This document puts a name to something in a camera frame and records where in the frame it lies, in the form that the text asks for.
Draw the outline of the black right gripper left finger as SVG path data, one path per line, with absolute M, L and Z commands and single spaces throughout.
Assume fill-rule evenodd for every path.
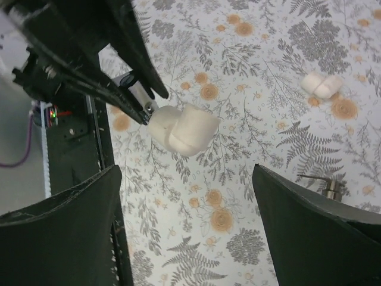
M 110 231 L 121 171 L 108 167 L 1 216 L 1 285 L 113 285 Z

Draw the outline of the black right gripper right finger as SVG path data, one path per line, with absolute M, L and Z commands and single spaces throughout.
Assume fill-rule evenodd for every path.
M 380 215 L 256 164 L 255 197 L 279 285 L 380 285 Z

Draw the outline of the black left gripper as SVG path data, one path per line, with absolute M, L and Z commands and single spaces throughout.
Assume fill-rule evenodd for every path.
M 72 91 L 118 107 L 141 125 L 148 116 L 136 95 L 101 70 L 111 45 L 161 98 L 169 93 L 151 63 L 131 1 L 1 1 L 1 12 Z

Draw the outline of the white elbow fitting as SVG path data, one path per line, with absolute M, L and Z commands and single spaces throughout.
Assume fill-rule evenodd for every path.
M 153 113 L 147 130 L 167 151 L 192 157 L 207 149 L 219 124 L 216 116 L 192 104 L 183 110 L 167 105 Z

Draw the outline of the white elbow fitting left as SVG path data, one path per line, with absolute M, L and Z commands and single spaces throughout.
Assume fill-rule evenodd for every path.
M 307 74 L 300 83 L 300 86 L 308 94 L 324 100 L 330 99 L 337 93 L 343 85 L 343 80 L 336 75 L 327 77 L 315 72 Z

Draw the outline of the bronze water faucet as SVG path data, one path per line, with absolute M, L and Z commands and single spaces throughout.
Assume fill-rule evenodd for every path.
M 345 184 L 339 182 L 335 179 L 325 178 L 321 176 L 310 176 L 310 175 L 298 175 L 301 178 L 309 178 L 309 179 L 318 179 L 324 181 L 326 183 L 325 188 L 322 190 L 321 194 L 326 198 L 331 200 L 335 200 L 338 202 L 342 201 L 342 188 L 346 187 Z

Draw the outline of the floral patterned table mat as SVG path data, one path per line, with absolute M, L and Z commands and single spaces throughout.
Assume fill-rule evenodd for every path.
M 166 151 L 109 108 L 135 285 L 276 285 L 251 173 L 262 164 L 380 212 L 379 1 L 135 1 L 170 97 L 220 119 L 206 150 Z M 300 86 L 339 76 L 324 100 Z

